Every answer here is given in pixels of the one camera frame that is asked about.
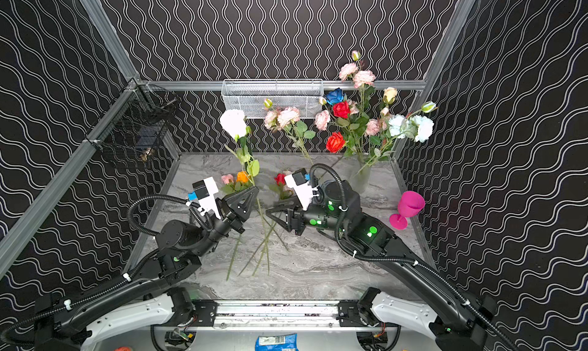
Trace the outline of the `white rose flower stem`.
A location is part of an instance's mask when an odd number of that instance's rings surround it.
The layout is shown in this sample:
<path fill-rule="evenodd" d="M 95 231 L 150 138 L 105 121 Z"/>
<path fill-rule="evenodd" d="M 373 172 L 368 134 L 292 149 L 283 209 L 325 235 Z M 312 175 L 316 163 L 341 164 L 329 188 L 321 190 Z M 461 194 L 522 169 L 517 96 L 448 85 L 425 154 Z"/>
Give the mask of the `white rose flower stem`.
<path fill-rule="evenodd" d="M 235 149 L 228 147 L 226 144 L 225 148 L 237 158 L 241 166 L 240 171 L 247 172 L 250 175 L 252 187 L 256 187 L 255 179 L 260 173 L 260 161 L 252 155 L 252 150 L 249 147 L 248 137 L 252 134 L 252 130 L 247 124 L 244 111 L 238 109 L 226 110 L 220 117 L 220 125 L 236 144 Z"/>

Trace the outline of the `pink peony flower stem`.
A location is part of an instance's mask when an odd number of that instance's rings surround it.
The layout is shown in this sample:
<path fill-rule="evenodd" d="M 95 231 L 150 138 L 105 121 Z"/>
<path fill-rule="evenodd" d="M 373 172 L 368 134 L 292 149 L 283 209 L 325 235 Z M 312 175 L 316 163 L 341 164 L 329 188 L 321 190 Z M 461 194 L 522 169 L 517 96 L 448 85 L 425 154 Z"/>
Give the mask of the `pink peony flower stem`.
<path fill-rule="evenodd" d="M 362 68 L 361 53 L 359 51 L 353 50 L 351 59 L 350 63 L 346 63 L 340 68 L 338 78 L 340 81 L 352 81 L 355 89 L 360 92 L 361 110 L 365 110 L 373 93 L 376 76 L 369 69 Z"/>

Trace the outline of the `red pink rose stem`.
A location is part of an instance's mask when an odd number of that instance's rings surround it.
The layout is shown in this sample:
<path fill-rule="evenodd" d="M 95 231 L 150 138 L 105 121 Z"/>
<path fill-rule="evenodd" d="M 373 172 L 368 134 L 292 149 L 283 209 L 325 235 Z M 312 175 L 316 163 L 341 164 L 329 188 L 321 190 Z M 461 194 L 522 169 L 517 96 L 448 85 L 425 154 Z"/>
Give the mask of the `red pink rose stem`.
<path fill-rule="evenodd" d="M 267 185 L 267 189 L 275 193 L 275 195 L 277 196 L 277 200 L 279 202 L 293 197 L 293 190 L 286 186 L 286 175 L 289 173 L 289 170 L 285 170 L 284 172 L 278 173 Z M 260 266 L 263 260 L 265 260 L 267 274 L 270 273 L 270 250 L 272 238 L 276 236 L 278 241 L 280 243 L 283 243 L 281 236 L 277 233 L 277 224 L 266 215 L 267 210 L 268 208 L 264 207 L 261 201 L 259 200 L 257 204 L 257 211 L 263 227 L 263 242 L 260 244 L 260 254 L 259 258 L 257 259 L 257 264 L 254 268 L 253 275 L 257 274 L 258 271 L 260 271 Z"/>

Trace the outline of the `blue rose flower stem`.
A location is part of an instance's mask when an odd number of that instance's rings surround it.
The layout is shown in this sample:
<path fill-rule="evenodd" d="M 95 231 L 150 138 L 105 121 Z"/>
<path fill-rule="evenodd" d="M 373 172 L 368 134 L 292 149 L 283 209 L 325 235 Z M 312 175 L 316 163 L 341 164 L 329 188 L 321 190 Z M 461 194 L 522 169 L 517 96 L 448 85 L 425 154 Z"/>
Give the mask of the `blue rose flower stem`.
<path fill-rule="evenodd" d="M 325 100 L 329 105 L 334 106 L 338 103 L 343 103 L 347 100 L 347 98 L 343 90 L 341 88 L 337 88 L 325 94 Z"/>

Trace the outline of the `white peony flower stem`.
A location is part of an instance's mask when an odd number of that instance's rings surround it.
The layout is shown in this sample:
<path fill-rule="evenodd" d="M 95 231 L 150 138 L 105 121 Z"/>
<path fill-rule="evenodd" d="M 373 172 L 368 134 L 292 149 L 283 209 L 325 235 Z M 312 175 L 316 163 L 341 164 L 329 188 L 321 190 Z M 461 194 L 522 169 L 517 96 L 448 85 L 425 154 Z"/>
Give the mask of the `white peony flower stem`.
<path fill-rule="evenodd" d="M 365 166 L 372 167 L 377 162 L 390 158 L 398 142 L 413 141 L 423 144 L 428 141 L 434 129 L 434 121 L 429 115 L 437 109 L 436 103 L 427 102 L 408 115 L 391 114 L 389 127 L 384 132 L 384 141 L 379 147 L 369 146 Z"/>

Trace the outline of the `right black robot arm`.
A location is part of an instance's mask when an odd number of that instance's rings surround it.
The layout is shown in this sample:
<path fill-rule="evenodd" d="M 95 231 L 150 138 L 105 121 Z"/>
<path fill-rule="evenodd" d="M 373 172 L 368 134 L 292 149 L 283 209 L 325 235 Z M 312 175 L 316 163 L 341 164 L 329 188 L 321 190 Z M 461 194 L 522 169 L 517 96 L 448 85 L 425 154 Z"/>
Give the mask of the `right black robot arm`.
<path fill-rule="evenodd" d="M 492 322 L 496 303 L 491 297 L 460 291 L 391 228 L 364 213 L 360 195 L 332 167 L 314 164 L 284 181 L 294 195 L 267 209 L 268 218 L 297 236 L 308 227 L 331 231 L 345 254 L 383 268 L 422 300 L 416 304 L 369 288 L 358 302 L 367 325 L 395 323 L 429 337 L 441 350 L 482 350 L 490 335 L 508 350 L 517 348 Z"/>

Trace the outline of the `magenta plastic goblet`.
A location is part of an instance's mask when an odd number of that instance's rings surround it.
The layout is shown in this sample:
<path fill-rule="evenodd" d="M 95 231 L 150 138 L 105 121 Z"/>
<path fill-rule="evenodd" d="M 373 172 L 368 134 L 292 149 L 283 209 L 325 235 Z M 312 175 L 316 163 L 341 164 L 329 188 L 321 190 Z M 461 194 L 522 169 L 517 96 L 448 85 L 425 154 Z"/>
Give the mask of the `magenta plastic goblet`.
<path fill-rule="evenodd" d="M 411 190 L 404 192 L 398 203 L 398 212 L 390 216 L 390 225 L 397 230 L 405 230 L 408 219 L 420 213 L 425 205 L 426 201 L 419 193 Z"/>

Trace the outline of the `blue snack packet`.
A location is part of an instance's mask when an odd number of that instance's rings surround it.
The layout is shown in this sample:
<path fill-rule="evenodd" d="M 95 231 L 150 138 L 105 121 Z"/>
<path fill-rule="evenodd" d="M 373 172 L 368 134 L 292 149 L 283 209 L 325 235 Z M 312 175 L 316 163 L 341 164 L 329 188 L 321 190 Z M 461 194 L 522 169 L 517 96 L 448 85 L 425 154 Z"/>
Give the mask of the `blue snack packet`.
<path fill-rule="evenodd" d="M 259 336 L 255 351 L 298 351 L 297 334 Z"/>

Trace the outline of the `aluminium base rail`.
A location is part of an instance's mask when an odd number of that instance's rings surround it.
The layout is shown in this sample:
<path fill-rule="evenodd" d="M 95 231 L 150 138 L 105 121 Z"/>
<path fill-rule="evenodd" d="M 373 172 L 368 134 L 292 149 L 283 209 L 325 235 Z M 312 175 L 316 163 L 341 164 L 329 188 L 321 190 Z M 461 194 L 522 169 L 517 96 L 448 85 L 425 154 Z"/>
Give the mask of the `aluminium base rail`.
<path fill-rule="evenodd" d="M 357 301 L 194 301 L 179 326 L 193 330 L 377 330 L 397 324 L 425 333 L 438 320 L 426 304 L 378 294 L 372 308 Z"/>

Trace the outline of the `orange yellow rose stem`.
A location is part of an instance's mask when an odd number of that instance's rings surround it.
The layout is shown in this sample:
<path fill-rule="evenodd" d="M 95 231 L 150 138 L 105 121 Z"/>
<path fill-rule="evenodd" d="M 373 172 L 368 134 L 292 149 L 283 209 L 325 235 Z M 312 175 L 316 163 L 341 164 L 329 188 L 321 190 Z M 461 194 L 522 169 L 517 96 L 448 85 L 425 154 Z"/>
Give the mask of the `orange yellow rose stem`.
<path fill-rule="evenodd" d="M 253 186 L 251 179 L 250 179 L 250 175 L 245 171 L 238 172 L 236 176 L 234 176 L 232 174 L 223 175 L 221 177 L 221 180 L 224 184 L 223 187 L 221 188 L 221 191 L 226 194 L 241 192 L 242 190 L 245 190 L 245 189 Z M 237 237 L 237 241 L 236 241 L 234 248 L 232 250 L 232 253 L 231 253 L 231 261 L 228 266 L 228 273 L 226 276 L 226 281 L 228 281 L 231 277 L 231 272 L 232 272 L 232 269 L 234 266 L 234 261 L 237 256 L 237 250 L 240 245 L 240 239 L 241 239 L 241 235 L 239 235 Z"/>

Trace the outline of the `cream rose flower stem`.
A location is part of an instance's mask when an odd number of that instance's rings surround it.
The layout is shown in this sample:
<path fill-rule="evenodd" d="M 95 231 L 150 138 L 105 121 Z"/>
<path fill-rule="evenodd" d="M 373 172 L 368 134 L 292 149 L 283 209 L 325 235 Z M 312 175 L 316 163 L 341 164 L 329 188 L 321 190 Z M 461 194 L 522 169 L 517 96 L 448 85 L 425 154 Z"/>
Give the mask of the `cream rose flower stem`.
<path fill-rule="evenodd" d="M 388 87 L 384 90 L 382 102 L 386 105 L 391 105 L 398 95 L 398 90 L 393 87 Z"/>

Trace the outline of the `frosted clear glass vase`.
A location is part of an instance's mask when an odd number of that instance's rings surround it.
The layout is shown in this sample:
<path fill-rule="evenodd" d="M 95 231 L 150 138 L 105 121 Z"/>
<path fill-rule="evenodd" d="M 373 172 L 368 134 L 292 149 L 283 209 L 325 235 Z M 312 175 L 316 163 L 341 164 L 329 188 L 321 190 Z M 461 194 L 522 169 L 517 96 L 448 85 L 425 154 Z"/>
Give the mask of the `frosted clear glass vase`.
<path fill-rule="evenodd" d="M 367 157 L 365 155 L 358 155 L 357 161 L 358 162 L 355 163 L 351 169 L 348 182 L 355 192 L 363 194 L 369 185 L 371 178 L 371 167 L 365 166 L 367 161 Z"/>

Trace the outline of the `pink double flower stem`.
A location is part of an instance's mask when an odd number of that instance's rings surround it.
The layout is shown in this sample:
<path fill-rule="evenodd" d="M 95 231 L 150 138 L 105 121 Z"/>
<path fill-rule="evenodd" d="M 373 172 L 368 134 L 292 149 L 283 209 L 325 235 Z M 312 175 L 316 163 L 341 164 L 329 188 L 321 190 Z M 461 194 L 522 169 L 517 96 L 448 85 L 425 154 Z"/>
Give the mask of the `pink double flower stem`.
<path fill-rule="evenodd" d="M 327 100 L 324 97 L 320 97 L 318 102 L 322 110 L 315 115 L 314 125 L 319 131 L 324 132 L 331 121 L 331 114 L 327 108 Z"/>

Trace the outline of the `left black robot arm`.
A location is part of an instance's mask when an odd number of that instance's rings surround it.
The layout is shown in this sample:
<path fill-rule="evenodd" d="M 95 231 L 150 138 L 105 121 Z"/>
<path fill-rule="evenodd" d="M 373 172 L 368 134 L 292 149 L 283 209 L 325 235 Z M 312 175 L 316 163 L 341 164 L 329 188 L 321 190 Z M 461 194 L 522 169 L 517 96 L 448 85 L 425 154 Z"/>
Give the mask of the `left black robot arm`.
<path fill-rule="evenodd" d="M 200 266 L 200 258 L 211 251 L 231 230 L 244 231 L 258 188 L 249 187 L 223 199 L 212 198 L 212 207 L 205 208 L 200 200 L 156 194 L 150 200 L 167 200 L 186 204 L 196 225 L 173 220 L 160 232 L 141 226 L 134 217 L 144 198 L 134 202 L 127 213 L 130 226 L 154 236 L 158 247 L 118 279 L 112 280 L 89 294 L 58 300 L 51 296 L 37 303 L 35 316 L 21 320 L 1 333 L 3 343 L 38 350 L 65 346 L 79 350 L 94 335 L 90 324 L 110 311 L 147 295 L 166 292 L 189 277 Z"/>

